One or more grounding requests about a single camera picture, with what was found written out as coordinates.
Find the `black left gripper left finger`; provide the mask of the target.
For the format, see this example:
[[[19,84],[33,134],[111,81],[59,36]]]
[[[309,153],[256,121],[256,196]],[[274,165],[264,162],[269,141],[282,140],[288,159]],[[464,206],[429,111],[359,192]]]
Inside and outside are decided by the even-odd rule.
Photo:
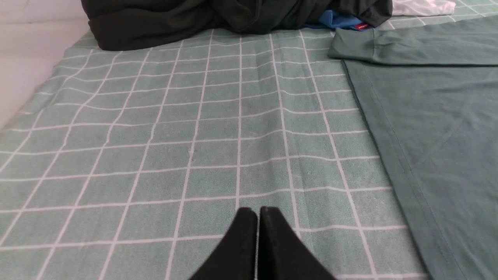
[[[191,280],[253,280],[258,217],[247,207],[238,209],[229,229]]]

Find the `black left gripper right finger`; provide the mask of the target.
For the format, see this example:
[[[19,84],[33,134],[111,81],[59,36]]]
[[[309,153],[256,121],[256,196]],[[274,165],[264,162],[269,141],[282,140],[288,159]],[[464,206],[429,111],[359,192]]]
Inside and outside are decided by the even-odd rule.
[[[334,280],[297,237],[277,207],[260,209],[259,280]]]

